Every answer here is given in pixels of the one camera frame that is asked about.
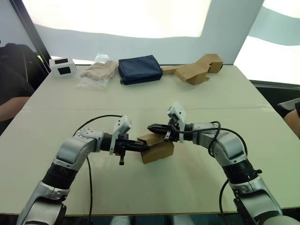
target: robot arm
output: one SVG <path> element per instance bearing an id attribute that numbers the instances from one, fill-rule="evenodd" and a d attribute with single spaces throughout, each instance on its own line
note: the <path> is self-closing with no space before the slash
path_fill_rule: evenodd
<path id="1" fill-rule="evenodd" d="M 207 149 L 210 147 L 218 130 L 215 124 L 185 124 L 186 114 L 179 103 L 171 106 L 167 114 L 170 117 L 168 125 L 153 124 L 148 129 L 153 133 L 166 135 L 165 139 L 169 141 L 182 142 L 181 136 L 186 141 L 192 141 L 193 144 Z M 253 168 L 247 158 L 243 142 L 236 134 L 226 129 L 220 130 L 210 151 L 229 180 L 235 196 L 234 203 L 245 224 L 268 224 L 271 219 L 272 221 L 285 221 L 284 223 L 278 222 L 278 224 L 300 224 L 292 218 L 282 216 L 279 204 L 258 175 L 262 171 Z"/>
<path id="2" fill-rule="evenodd" d="M 114 126 L 112 135 L 91 128 L 78 130 L 60 147 L 45 177 L 37 184 L 31 197 L 20 213 L 17 225 L 59 225 L 66 206 L 70 186 L 91 152 L 109 151 L 120 155 L 120 165 L 124 165 L 126 150 L 144 151 L 149 147 L 143 143 L 128 140 L 127 131 L 131 125 L 123 116 Z"/>

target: small white box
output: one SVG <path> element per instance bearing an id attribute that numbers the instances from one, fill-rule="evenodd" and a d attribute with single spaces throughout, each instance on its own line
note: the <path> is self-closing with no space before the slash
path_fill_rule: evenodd
<path id="1" fill-rule="evenodd" d="M 69 76 L 77 72 L 76 66 L 71 58 L 49 60 L 49 66 L 54 76 Z"/>

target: transparent plastic bag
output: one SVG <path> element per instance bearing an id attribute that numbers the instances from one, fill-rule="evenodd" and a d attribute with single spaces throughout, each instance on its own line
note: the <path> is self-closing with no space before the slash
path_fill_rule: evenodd
<path id="1" fill-rule="evenodd" d="M 78 73 L 78 87 L 105 89 L 109 80 L 117 73 L 118 63 L 109 60 L 108 55 L 98 53 L 95 63 L 85 71 Z"/>

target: table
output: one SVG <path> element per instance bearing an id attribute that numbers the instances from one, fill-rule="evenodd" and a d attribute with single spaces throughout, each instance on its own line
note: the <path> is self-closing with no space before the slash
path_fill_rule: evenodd
<path id="1" fill-rule="evenodd" d="M 210 79 L 193 86 L 174 75 L 136 85 L 120 85 L 114 77 L 105 91 L 78 88 L 76 78 L 51 74 L 33 94 L 25 109 L 166 109 L 174 101 L 185 109 L 271 107 L 252 83 L 235 67 L 223 66 Z"/>

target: navy blue pouch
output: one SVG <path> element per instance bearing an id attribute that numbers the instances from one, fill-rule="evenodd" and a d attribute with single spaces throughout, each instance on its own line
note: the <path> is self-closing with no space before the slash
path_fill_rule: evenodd
<path id="1" fill-rule="evenodd" d="M 119 60 L 118 69 L 124 85 L 156 81 L 163 75 L 153 55 Z"/>

